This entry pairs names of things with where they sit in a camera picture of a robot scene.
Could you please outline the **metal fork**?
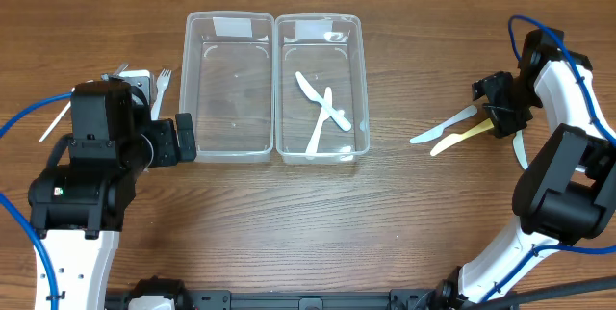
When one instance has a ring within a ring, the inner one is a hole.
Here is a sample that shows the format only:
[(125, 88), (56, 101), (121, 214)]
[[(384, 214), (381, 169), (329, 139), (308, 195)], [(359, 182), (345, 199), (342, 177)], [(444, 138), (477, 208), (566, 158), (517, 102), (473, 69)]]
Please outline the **metal fork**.
[(111, 78), (115, 78), (115, 77), (119, 77), (119, 75), (126, 69), (128, 68), (129, 64), (128, 63), (122, 63), (118, 69), (116, 71), (114, 71), (113, 73), (103, 73), (101, 74), (100, 78), (103, 81), (109, 81)]

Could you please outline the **pale green plastic knife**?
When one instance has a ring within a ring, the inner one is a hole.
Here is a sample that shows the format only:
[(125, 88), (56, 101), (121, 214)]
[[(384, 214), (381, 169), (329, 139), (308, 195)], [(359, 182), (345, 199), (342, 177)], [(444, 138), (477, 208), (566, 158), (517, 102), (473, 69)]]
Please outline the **pale green plastic knife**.
[(513, 145), (513, 150), (515, 153), (515, 156), (521, 166), (521, 168), (523, 170), (526, 170), (528, 167), (528, 161), (527, 161), (527, 157), (526, 157), (526, 150), (525, 150), (525, 145), (524, 145), (524, 136), (523, 136), (523, 131), (519, 130), (516, 132), (513, 141), (512, 141), (512, 145)]

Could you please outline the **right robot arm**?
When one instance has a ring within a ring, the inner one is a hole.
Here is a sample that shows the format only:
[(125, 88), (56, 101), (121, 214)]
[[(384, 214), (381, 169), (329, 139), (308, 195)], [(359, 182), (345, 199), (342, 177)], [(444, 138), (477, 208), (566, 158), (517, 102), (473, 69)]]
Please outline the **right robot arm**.
[(497, 72), (472, 85), (485, 97), (481, 129), (503, 138), (544, 109), (551, 135), (518, 180), (513, 217), (471, 262), (441, 281), (429, 309), (514, 309), (510, 290), (560, 251), (599, 236), (615, 212), (615, 133), (592, 89), (587, 56), (568, 50), (562, 31), (538, 26), (515, 49), (519, 74)]

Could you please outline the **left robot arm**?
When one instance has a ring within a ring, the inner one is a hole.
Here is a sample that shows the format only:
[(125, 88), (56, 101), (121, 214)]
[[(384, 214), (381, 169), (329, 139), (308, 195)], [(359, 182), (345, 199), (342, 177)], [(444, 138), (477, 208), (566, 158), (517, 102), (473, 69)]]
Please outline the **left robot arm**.
[(37, 309), (101, 309), (124, 214), (147, 168), (196, 157), (193, 119), (154, 120), (148, 98), (121, 80), (83, 83), (70, 97), (72, 131), (28, 192)]

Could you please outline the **light blue plastic knife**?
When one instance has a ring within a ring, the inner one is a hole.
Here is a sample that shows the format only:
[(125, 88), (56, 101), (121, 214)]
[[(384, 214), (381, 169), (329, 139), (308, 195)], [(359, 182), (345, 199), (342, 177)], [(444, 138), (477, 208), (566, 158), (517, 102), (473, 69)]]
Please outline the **light blue plastic knife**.
[(470, 118), (474, 115), (476, 115), (478, 112), (478, 108), (475, 105), (470, 105), (466, 108), (464, 108), (463, 110), (461, 110), (460, 112), (458, 112), (456, 115), (450, 117), (449, 119), (447, 119), (446, 121), (438, 124), (437, 126), (423, 132), (422, 134), (420, 134), (419, 136), (416, 136), (414, 138), (411, 138), (409, 140), (409, 142), (411, 144), (417, 144), (417, 143), (424, 143), (424, 142), (430, 142), (432, 140), (435, 140), (439, 137), (442, 136), (443, 132), (451, 127), (452, 125), (459, 123), (467, 118)]

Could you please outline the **yellow plastic knife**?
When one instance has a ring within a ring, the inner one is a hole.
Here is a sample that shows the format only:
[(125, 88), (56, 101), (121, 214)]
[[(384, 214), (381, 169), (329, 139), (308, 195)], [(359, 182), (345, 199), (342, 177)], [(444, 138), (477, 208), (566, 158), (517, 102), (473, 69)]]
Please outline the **yellow plastic knife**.
[(485, 119), (484, 121), (480, 122), (478, 125), (476, 125), (475, 127), (469, 129), (468, 131), (464, 133), (461, 133), (461, 134), (452, 133), (444, 137), (430, 150), (429, 154), (431, 156), (436, 156), (439, 153), (443, 152), (444, 150), (448, 149), (449, 147), (459, 142), (463, 142), (464, 140), (470, 137), (473, 137), (483, 132), (487, 132), (493, 128), (494, 128), (493, 122), (490, 119)]

